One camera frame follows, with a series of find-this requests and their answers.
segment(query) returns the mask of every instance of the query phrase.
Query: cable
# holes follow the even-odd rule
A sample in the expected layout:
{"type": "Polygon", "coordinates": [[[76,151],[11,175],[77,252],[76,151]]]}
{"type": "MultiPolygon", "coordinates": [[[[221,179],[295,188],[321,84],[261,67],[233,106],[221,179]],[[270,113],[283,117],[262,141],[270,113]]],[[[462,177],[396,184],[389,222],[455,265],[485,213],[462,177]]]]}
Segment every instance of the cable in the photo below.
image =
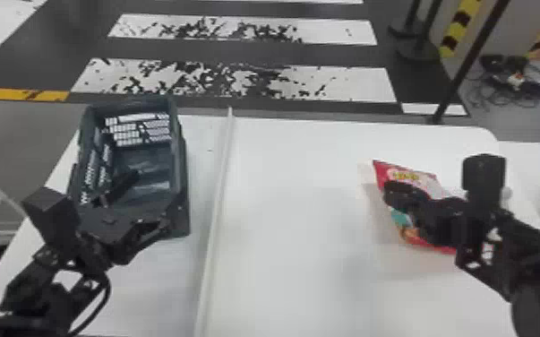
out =
{"type": "Polygon", "coordinates": [[[81,331],[83,331],[83,329],[88,327],[88,325],[90,325],[90,323],[94,321],[94,318],[96,318],[96,316],[99,315],[100,310],[102,310],[102,308],[105,307],[105,305],[107,304],[108,299],[111,297],[111,280],[109,280],[108,276],[106,276],[105,274],[102,274],[102,275],[104,276],[103,284],[105,287],[104,288],[105,293],[103,294],[103,298],[100,300],[99,304],[96,306],[94,311],[92,311],[92,313],[86,319],[84,319],[80,325],[78,325],[75,329],[70,331],[66,335],[66,337],[75,337],[78,334],[80,334],[81,331]]]}
{"type": "MultiPolygon", "coordinates": [[[[535,71],[540,75],[540,68],[534,65],[527,65],[527,68],[535,71]]],[[[505,87],[503,84],[501,88],[496,88],[494,84],[489,83],[487,80],[491,77],[486,71],[480,76],[475,78],[467,78],[471,82],[479,82],[470,88],[465,98],[474,108],[482,108],[487,112],[490,112],[489,107],[506,107],[509,104],[514,104],[521,108],[536,108],[540,103],[540,98],[532,96],[522,91],[514,91],[511,88],[505,87]]],[[[527,80],[536,82],[535,78],[531,76],[525,76],[527,80]]]]}

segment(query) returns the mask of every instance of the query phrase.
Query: black plastic basket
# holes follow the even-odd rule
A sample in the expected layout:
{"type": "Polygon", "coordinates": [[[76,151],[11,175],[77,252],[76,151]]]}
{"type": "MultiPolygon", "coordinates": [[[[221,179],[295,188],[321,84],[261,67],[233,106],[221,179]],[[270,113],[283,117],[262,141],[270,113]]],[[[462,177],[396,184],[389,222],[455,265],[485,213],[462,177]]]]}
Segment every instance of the black plastic basket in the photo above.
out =
{"type": "Polygon", "coordinates": [[[169,238],[190,233],[186,145],[176,105],[168,97],[126,99],[89,106],[81,120],[79,156],[68,194],[81,207],[137,178],[105,200],[131,220],[172,222],[169,238]]]}

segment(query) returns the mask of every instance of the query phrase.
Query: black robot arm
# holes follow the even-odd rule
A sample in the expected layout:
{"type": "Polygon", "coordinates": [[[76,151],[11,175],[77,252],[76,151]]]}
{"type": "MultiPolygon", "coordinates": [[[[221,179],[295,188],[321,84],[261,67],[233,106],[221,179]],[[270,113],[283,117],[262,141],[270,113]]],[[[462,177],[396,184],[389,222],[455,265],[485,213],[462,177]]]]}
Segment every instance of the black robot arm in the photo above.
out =
{"type": "MultiPolygon", "coordinates": [[[[0,337],[75,336],[107,303],[111,283],[106,275],[115,264],[128,264],[145,247],[171,236],[171,217],[135,220],[110,208],[109,191],[76,207],[64,194],[42,187],[22,205],[45,245],[6,287],[0,311],[0,337]],[[70,288],[55,281],[61,271],[81,278],[70,288]],[[94,311],[77,327],[73,322],[103,293],[94,311]]],[[[167,212],[182,209],[181,199],[167,212]]]]}
{"type": "Polygon", "coordinates": [[[397,181],[384,186],[384,201],[407,213],[428,243],[457,249],[455,264],[511,303],[519,337],[540,337],[540,231],[500,206],[505,159],[464,160],[466,200],[432,200],[397,181]]]}

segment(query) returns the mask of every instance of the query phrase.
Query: chip bag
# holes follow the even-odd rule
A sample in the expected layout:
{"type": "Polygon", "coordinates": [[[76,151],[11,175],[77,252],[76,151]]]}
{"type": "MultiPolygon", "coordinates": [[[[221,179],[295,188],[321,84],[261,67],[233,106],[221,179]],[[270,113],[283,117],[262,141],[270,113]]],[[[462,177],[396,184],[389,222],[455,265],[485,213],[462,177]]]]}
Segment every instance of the chip bag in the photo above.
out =
{"type": "MultiPolygon", "coordinates": [[[[450,197],[437,180],[437,176],[432,173],[414,171],[409,168],[403,168],[398,165],[389,164],[383,161],[373,161],[376,172],[376,181],[381,192],[384,191],[384,184],[391,180],[397,180],[402,183],[410,184],[420,188],[433,199],[443,199],[450,197]]],[[[411,218],[400,211],[389,207],[390,216],[398,227],[400,236],[409,244],[414,246],[428,247],[444,254],[455,254],[456,250],[445,246],[434,246],[418,236],[418,228],[412,222],[411,218]]]]}

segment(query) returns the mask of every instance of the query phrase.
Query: yellow floor line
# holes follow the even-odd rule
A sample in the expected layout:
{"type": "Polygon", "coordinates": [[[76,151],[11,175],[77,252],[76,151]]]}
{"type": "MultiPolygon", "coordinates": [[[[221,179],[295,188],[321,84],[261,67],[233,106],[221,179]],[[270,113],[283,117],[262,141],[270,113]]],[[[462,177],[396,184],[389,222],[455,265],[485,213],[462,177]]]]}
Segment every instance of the yellow floor line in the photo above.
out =
{"type": "Polygon", "coordinates": [[[0,100],[63,101],[69,91],[35,91],[0,88],[0,100]]]}

